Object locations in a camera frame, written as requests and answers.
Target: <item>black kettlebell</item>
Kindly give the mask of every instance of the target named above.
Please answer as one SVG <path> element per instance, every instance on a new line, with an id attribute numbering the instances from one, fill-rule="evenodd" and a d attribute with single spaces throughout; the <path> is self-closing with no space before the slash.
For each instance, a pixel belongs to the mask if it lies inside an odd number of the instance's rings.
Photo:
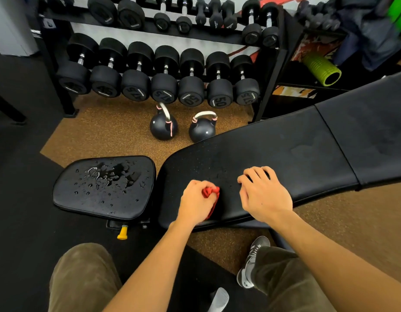
<path id="1" fill-rule="evenodd" d="M 206 115 L 212 115 L 212 120 L 207 118 L 199 118 Z M 218 116 L 215 112 L 207 110 L 201 111 L 193 116 L 192 123 L 189 127 L 189 136 L 193 142 L 199 142 L 216 134 L 216 120 Z"/>
<path id="2" fill-rule="evenodd" d="M 163 103 L 158 103 L 157 114 L 151 118 L 150 131 L 159 140 L 170 140 L 177 134 L 177 121 Z"/>

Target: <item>red cloth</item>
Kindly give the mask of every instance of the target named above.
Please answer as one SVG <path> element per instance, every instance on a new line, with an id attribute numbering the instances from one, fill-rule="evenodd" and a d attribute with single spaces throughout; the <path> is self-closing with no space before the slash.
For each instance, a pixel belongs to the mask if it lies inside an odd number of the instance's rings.
<path id="1" fill-rule="evenodd" d="M 205 198 L 208 198 L 208 197 L 210 196 L 210 194 L 212 194 L 212 193 L 215 193 L 215 194 L 216 194 L 216 200 L 215 200 L 215 202 L 213 203 L 212 209 L 210 210 L 209 215 L 206 217 L 205 220 L 208 220 L 208 219 L 209 219 L 209 217 L 210 217 L 210 216 L 212 215 L 212 213 L 213 213 L 213 210 L 215 209 L 216 202 L 218 201 L 218 198 L 219 198 L 219 187 L 216 187 L 216 188 L 214 188 L 214 189 L 212 189 L 212 188 L 210 188 L 210 187 L 205 187 L 204 189 L 202 189 L 202 195 L 203 195 L 203 197 L 205 197 Z"/>

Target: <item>hand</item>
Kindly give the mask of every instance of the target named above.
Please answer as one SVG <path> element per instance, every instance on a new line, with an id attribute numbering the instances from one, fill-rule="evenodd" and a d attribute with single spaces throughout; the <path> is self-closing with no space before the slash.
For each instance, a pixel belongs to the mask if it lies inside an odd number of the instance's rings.
<path id="1" fill-rule="evenodd" d="M 242 208 L 258 221 L 273 227 L 277 224 L 278 215 L 293 212 L 289 192 L 280 184 L 276 173 L 270 167 L 247 168 L 244 174 L 238 177 L 238 183 L 242 184 L 239 192 Z"/>
<path id="2" fill-rule="evenodd" d="M 212 193 L 208 198 L 203 198 L 202 189 L 205 187 L 214 189 L 216 186 L 207 180 L 190 181 L 183 191 L 176 222 L 189 225 L 193 229 L 195 225 L 206 219 L 215 203 L 216 194 Z"/>

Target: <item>green foam roller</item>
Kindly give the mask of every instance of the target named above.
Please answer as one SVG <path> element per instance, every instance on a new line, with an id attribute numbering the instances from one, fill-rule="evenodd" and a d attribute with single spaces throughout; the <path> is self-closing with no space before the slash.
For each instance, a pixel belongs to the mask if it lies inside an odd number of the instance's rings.
<path id="1" fill-rule="evenodd" d="M 323 86 L 335 84 L 342 75 L 332 62 L 316 52 L 307 53 L 302 62 Z"/>

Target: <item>olive pants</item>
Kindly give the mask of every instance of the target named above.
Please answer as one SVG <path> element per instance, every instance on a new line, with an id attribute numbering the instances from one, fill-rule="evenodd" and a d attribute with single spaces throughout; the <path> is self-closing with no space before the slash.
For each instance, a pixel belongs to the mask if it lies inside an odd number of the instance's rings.
<path id="1" fill-rule="evenodd" d="M 334 311 L 295 253 L 261 247 L 251 277 L 255 287 L 269 297 L 268 311 Z M 121 286 L 112 257 L 103 246 L 77 245 L 54 268 L 48 311 L 101 312 Z"/>

